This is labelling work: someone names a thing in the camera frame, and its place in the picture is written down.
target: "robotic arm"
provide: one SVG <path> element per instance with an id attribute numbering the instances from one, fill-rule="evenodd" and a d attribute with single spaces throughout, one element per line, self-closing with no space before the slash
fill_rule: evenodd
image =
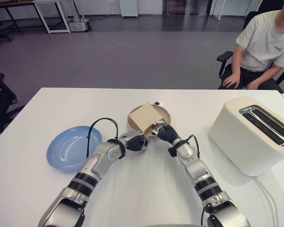
<path id="1" fill-rule="evenodd" d="M 137 131 L 129 131 L 118 139 L 101 143 L 47 209 L 38 227 L 81 227 L 89 196 L 110 166 L 125 156 L 125 149 L 140 151 L 147 145 L 148 137 Z"/>
<path id="2" fill-rule="evenodd" d="M 207 224 L 209 227 L 249 227 L 245 215 L 221 190 L 206 165 L 198 159 L 187 140 L 182 140 L 176 131 L 166 122 L 158 121 L 154 124 L 153 135 L 170 143 L 169 153 L 178 157 L 184 166 L 185 173 L 192 182 L 199 195 L 205 212 L 209 213 Z"/>
<path id="3" fill-rule="evenodd" d="M 207 219 L 209 227 L 250 227 L 244 214 L 228 194 L 221 190 L 187 140 L 182 140 L 176 131 L 164 121 L 156 122 L 151 132 L 171 144 L 169 153 L 172 157 L 178 157 L 202 201 L 205 212 L 210 214 Z M 84 208 L 89 201 L 89 196 L 110 166 L 125 156 L 126 149 L 140 151 L 145 150 L 147 145 L 148 137 L 140 131 L 129 131 L 118 139 L 110 139 L 101 143 L 47 209 L 38 227 L 81 227 L 85 218 Z M 161 227 L 172 226 L 196 227 L 195 225 L 162 225 Z"/>

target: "bread slice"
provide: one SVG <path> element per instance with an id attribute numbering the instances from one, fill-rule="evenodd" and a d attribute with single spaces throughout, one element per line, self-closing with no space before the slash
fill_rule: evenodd
<path id="1" fill-rule="evenodd" d="M 129 117 L 145 133 L 150 131 L 156 121 L 164 120 L 164 117 L 150 103 L 141 106 L 129 114 Z"/>

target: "white t-shirt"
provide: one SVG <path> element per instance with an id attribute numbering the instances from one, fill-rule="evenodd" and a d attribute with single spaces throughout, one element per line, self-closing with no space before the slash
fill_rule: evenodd
<path id="1" fill-rule="evenodd" d="M 237 38 L 237 44 L 246 48 L 242 68 L 263 72 L 272 63 L 284 67 L 284 34 L 275 30 L 278 12 L 280 10 L 255 16 Z"/>

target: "cream toaster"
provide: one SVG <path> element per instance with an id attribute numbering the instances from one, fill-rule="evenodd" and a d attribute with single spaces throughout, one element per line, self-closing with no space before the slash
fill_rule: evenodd
<path id="1" fill-rule="evenodd" d="M 249 97 L 225 103 L 209 136 L 249 176 L 284 159 L 284 120 Z"/>

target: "man's arm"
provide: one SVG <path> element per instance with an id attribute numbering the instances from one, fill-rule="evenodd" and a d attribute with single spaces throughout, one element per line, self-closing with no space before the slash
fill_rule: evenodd
<path id="1" fill-rule="evenodd" d="M 270 69 L 268 69 L 265 73 L 263 73 L 262 76 L 247 84 L 246 88 L 248 90 L 257 90 L 260 84 L 273 78 L 276 74 L 278 74 L 281 68 L 282 67 L 273 64 L 273 66 Z"/>
<path id="2" fill-rule="evenodd" d="M 241 74 L 241 61 L 242 61 L 242 55 L 246 51 L 246 48 L 240 45 L 237 45 L 231 61 L 231 70 L 232 75 L 230 77 L 227 77 L 223 81 L 224 87 L 230 87 L 233 84 L 236 84 L 235 89 L 238 87 L 240 83 L 240 74 Z"/>

